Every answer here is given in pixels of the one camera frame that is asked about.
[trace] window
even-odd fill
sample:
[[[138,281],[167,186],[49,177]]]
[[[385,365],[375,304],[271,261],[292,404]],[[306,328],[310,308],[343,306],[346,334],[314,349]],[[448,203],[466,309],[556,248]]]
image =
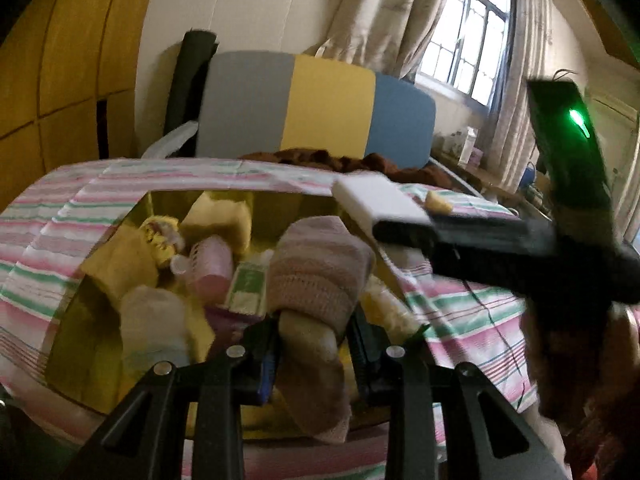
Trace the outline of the window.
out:
[[[447,0],[418,73],[489,105],[506,33],[507,0]]]

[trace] green led light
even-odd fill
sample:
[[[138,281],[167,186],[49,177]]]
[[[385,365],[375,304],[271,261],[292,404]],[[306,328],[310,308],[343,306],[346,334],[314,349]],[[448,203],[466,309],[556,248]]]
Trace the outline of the green led light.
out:
[[[578,110],[569,110],[569,117],[571,117],[571,120],[574,123],[580,126],[580,129],[584,133],[584,136],[587,137],[587,139],[589,139],[589,137],[591,136],[589,134],[589,131],[587,130],[587,126],[584,124],[584,118],[580,114],[580,112]]]

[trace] white power bank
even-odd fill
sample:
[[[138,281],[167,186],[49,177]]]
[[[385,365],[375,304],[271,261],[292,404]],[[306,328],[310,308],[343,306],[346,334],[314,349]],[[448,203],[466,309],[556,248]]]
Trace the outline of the white power bank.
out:
[[[373,226],[380,221],[431,225],[427,213],[380,173],[364,172],[339,176],[332,187],[338,204],[373,239]]]

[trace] pink bottle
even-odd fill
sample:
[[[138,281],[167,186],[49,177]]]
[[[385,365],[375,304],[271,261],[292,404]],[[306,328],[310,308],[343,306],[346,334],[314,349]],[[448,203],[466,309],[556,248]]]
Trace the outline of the pink bottle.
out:
[[[219,236],[211,236],[191,248],[187,286],[204,303],[224,304],[234,275],[231,249]]]

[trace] striped bedsheet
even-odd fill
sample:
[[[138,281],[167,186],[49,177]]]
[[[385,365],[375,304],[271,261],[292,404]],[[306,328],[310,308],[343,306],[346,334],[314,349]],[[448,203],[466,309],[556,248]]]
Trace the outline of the striped bedsheet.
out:
[[[79,265],[93,247],[108,238],[151,190],[251,189],[330,195],[335,175],[261,162],[198,158],[105,160],[65,166],[44,176],[0,214],[0,381],[41,427],[81,444],[102,418],[48,389],[44,369],[59,320],[82,277]],[[423,198],[433,188],[407,184],[401,189]],[[480,198],[438,192],[453,203],[455,213],[510,214]],[[485,305],[481,306],[460,282],[434,276],[422,257],[382,253],[407,305],[431,324],[426,341],[436,362],[444,366],[473,362],[514,406],[528,407],[535,392],[527,378],[518,327],[523,302],[506,290],[473,285]],[[438,407],[435,411],[436,437],[443,444],[442,414]],[[311,459],[301,462],[283,446],[278,466],[269,468],[268,457],[278,456],[276,450],[267,453],[260,446],[247,445],[247,478],[382,478],[384,431],[359,435],[345,446],[324,448],[319,459],[324,466]],[[190,474],[189,455],[187,449],[185,477]],[[308,470],[301,470],[301,463]]]

